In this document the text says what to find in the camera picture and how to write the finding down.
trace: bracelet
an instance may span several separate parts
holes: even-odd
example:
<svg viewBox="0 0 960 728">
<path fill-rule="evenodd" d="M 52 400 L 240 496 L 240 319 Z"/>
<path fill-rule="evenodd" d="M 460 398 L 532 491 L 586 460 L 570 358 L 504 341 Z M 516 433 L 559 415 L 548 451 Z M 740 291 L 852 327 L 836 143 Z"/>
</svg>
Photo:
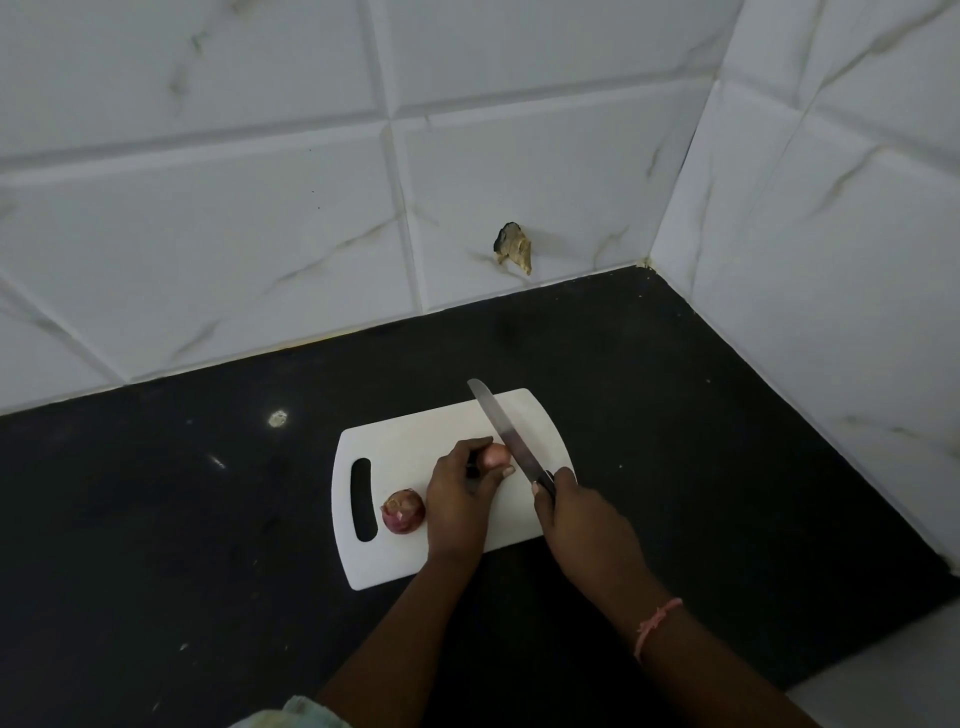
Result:
<svg viewBox="0 0 960 728">
<path fill-rule="evenodd" d="M 636 657 L 637 662 L 643 662 L 640 660 L 640 650 L 643 649 L 643 643 L 646 642 L 650 633 L 657 629 L 657 627 L 660 626 L 660 623 L 666 619 L 667 612 L 669 612 L 671 609 L 676 609 L 683 603 L 684 601 L 682 599 L 675 596 L 662 607 L 658 607 L 657 611 L 654 612 L 652 617 L 640 623 L 640 628 L 637 630 L 637 632 L 639 632 L 639 637 L 636 638 L 636 647 L 634 647 L 634 657 Z"/>
</svg>

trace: right hand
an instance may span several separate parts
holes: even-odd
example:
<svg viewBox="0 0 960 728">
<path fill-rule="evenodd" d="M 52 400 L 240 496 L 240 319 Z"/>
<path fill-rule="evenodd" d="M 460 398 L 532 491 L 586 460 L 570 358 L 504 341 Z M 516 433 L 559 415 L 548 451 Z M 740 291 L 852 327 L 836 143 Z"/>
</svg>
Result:
<svg viewBox="0 0 960 728">
<path fill-rule="evenodd" d="M 534 485 L 543 536 L 570 582 L 621 631 L 633 634 L 665 592 L 643 561 L 634 528 L 569 468 L 554 477 L 557 500 Z"/>
</svg>

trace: peeled onion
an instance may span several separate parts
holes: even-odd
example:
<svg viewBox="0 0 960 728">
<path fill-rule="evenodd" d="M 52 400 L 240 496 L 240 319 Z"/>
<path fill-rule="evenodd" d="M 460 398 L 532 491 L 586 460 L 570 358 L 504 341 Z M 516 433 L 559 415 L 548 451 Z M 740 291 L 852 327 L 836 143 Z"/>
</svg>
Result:
<svg viewBox="0 0 960 728">
<path fill-rule="evenodd" d="M 491 443 L 480 450 L 477 457 L 477 465 L 483 473 L 487 473 L 494 468 L 503 468 L 510 465 L 510 451 L 506 445 Z"/>
<path fill-rule="evenodd" d="M 420 528 L 426 508 L 420 494 L 412 488 L 397 491 L 380 506 L 383 524 L 391 533 L 411 533 Z"/>
</svg>

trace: knife blade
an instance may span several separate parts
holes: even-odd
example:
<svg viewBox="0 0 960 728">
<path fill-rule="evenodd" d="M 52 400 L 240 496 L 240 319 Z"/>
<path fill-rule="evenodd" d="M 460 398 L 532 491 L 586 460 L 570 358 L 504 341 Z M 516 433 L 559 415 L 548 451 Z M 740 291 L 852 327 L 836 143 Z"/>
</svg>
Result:
<svg viewBox="0 0 960 728">
<path fill-rule="evenodd" d="M 507 446 L 523 474 L 527 476 L 527 480 L 531 483 L 539 483 L 551 498 L 556 499 L 557 489 L 553 484 L 553 474 L 543 468 L 534 453 L 523 442 L 523 438 L 516 431 L 516 427 L 507 417 L 507 413 L 503 411 L 503 407 L 493 396 L 490 388 L 479 379 L 468 379 L 467 386 L 480 403 L 480 408 L 487 415 L 496 434 L 503 440 L 503 444 Z"/>
</svg>

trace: white cutting board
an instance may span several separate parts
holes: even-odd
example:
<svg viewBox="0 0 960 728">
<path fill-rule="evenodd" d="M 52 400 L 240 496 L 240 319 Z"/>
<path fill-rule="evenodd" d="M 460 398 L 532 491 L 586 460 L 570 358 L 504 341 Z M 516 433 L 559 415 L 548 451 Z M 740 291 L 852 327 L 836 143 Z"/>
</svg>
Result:
<svg viewBox="0 0 960 728">
<path fill-rule="evenodd" d="M 541 465 L 551 472 L 563 466 L 572 468 L 560 432 L 530 390 L 515 389 L 496 395 L 496 399 Z M 330 498 L 337 549 L 347 581 L 354 590 L 420 570 L 426 562 L 426 534 L 430 528 L 426 486 L 437 458 L 450 452 L 458 440 L 487 435 L 492 435 L 495 442 L 502 442 L 476 400 L 343 431 L 333 461 Z M 366 543 L 356 536 L 350 508 L 350 470 L 360 458 L 370 460 L 373 514 L 377 524 L 376 536 Z M 401 536 L 387 530 L 379 509 L 391 493 L 404 488 L 413 488 L 420 494 L 426 502 L 427 518 L 416 531 Z M 530 482 L 517 468 L 516 473 L 500 484 L 493 499 L 484 551 L 541 534 Z"/>
</svg>

